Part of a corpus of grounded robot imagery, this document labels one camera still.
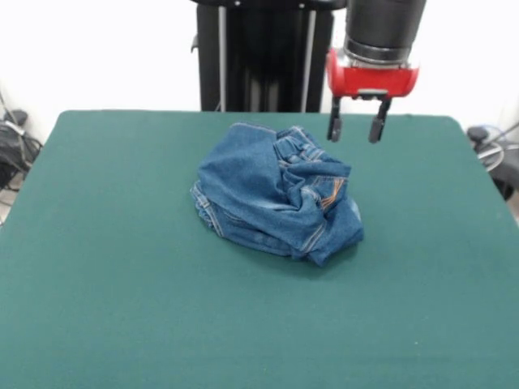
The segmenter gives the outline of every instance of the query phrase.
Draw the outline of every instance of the metal rod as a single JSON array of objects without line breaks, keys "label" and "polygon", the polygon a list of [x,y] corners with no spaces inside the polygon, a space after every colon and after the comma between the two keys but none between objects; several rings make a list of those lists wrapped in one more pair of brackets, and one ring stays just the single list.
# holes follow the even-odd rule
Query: metal rod
[{"label": "metal rod", "polygon": [[249,107],[249,110],[251,112],[261,112],[261,84],[260,82],[253,78],[253,76],[250,77],[251,81],[251,106]]},{"label": "metal rod", "polygon": [[218,8],[218,42],[220,45],[220,111],[227,110],[227,10]]},{"label": "metal rod", "polygon": [[305,54],[305,72],[302,84],[301,112],[307,111],[308,88],[310,85],[311,58],[314,51],[314,35],[315,35],[315,11],[310,11],[308,15],[308,34],[307,34],[307,52]]}]

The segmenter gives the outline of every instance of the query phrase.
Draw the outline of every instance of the blue denim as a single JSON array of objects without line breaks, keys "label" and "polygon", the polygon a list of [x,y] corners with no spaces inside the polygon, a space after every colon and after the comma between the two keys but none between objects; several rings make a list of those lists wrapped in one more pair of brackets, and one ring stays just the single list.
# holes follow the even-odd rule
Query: blue denim
[{"label": "blue denim", "polygon": [[236,123],[199,167],[199,216],[220,237],[323,266],[363,238],[346,194],[351,168],[300,127]]}]

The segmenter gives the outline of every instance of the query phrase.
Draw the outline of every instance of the cable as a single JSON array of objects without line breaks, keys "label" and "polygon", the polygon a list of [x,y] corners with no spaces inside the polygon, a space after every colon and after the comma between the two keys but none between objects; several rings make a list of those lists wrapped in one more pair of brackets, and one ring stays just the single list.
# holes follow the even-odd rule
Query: cable
[{"label": "cable", "polygon": [[1,159],[4,159],[7,161],[8,164],[10,164],[11,166],[14,166],[15,168],[18,169],[18,171],[20,173],[22,173],[23,175],[26,175],[27,173],[29,173],[29,169],[23,169],[21,168],[16,162],[14,162],[11,158],[9,158],[7,156],[7,154],[3,154],[3,155],[0,155],[0,160]]},{"label": "cable", "polygon": [[492,170],[497,168],[499,165],[501,165],[501,163],[504,160],[503,146],[501,146],[500,144],[495,143],[495,142],[493,142],[491,145],[494,146],[494,148],[492,150],[487,150],[485,152],[481,152],[478,154],[478,159],[480,159],[480,160],[484,160],[485,158],[488,158],[489,156],[494,156],[495,154],[500,154],[500,156],[498,157],[496,162],[494,162],[493,164],[491,164],[489,166],[485,166],[487,168],[487,172],[491,172]]},{"label": "cable", "polygon": [[487,128],[487,129],[490,129],[490,130],[496,130],[497,132],[500,133],[500,135],[503,135],[503,138],[508,140],[507,137],[506,137],[506,134],[504,133],[504,131],[501,130],[498,126],[493,126],[492,124],[480,124],[480,126],[484,127],[484,128]]},{"label": "cable", "polygon": [[0,104],[2,104],[3,110],[9,115],[9,118],[13,121],[14,124],[18,126],[18,121],[16,120],[16,116],[7,108],[6,101],[3,100],[2,91],[0,91]]},{"label": "cable", "polygon": [[41,144],[41,142],[38,139],[33,138],[30,135],[27,135],[27,132],[25,133],[24,137],[25,137],[25,139],[30,140],[31,142],[34,142],[38,146],[39,150],[41,150],[43,148],[43,144]]},{"label": "cable", "polygon": [[504,136],[510,134],[512,131],[514,131],[516,128],[519,128],[519,122],[516,122],[513,126],[508,128],[506,131],[503,131],[502,133],[496,135],[494,138],[489,139],[484,144],[491,144],[494,143],[496,140],[499,140],[503,138]]},{"label": "cable", "polygon": [[[34,153],[32,152],[32,149],[31,147],[29,146],[27,140],[25,139],[24,136],[20,136],[22,142],[24,142],[24,145],[20,144],[20,149],[21,149],[21,152],[22,152],[22,157],[25,159],[25,163],[29,166],[32,167],[32,162],[34,162],[36,160],[36,156],[34,155]],[[28,160],[27,158],[25,158],[25,150],[24,149],[27,149],[28,153],[30,154],[31,156],[31,160]]]}]

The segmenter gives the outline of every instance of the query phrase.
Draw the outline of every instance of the orange stitching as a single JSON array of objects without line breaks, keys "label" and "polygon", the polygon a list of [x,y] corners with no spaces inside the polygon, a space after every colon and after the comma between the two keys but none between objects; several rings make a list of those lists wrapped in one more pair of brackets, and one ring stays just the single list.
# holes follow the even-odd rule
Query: orange stitching
[{"label": "orange stitching", "polygon": [[333,202],[337,199],[337,195],[339,194],[339,190],[341,189],[342,184],[344,184],[344,179],[334,179],[333,180],[333,192],[330,197],[323,199],[321,201],[321,206],[326,208],[333,204]]}]

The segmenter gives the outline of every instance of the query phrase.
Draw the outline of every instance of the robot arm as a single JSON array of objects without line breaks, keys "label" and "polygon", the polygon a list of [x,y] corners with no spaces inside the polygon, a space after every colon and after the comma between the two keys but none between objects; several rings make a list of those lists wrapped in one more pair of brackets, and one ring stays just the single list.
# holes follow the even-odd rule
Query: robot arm
[{"label": "robot arm", "polygon": [[328,55],[332,113],[328,139],[341,135],[342,97],[378,99],[369,140],[382,136],[393,97],[407,96],[418,78],[408,59],[426,0],[349,0],[344,47]]}]

